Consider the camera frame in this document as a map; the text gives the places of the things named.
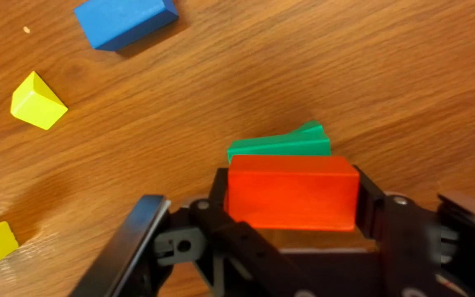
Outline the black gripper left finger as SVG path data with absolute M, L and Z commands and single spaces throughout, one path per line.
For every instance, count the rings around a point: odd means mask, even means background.
M 161 195 L 141 197 L 69 297 L 158 297 L 181 263 L 214 297 L 321 297 L 295 259 L 222 211 L 225 177 L 217 170 L 209 195 L 178 211 Z

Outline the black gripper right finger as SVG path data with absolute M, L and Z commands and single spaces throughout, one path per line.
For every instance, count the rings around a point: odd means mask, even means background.
M 475 202 L 443 195 L 428 211 L 361 175 L 356 228 L 375 243 L 372 253 L 288 256 L 316 282 L 318 297 L 475 297 Z

